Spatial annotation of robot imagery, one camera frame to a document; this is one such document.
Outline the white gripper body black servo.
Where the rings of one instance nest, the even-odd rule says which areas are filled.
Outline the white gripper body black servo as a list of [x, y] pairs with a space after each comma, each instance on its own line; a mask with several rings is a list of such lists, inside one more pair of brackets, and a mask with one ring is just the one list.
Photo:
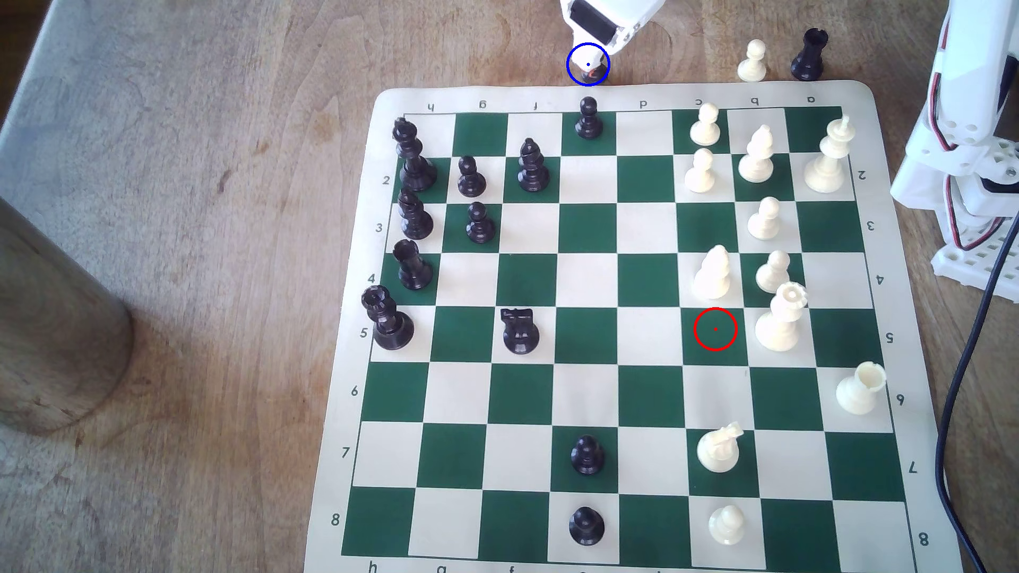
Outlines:
[[592, 43], [615, 55], [664, 1], [559, 1], [576, 45]]

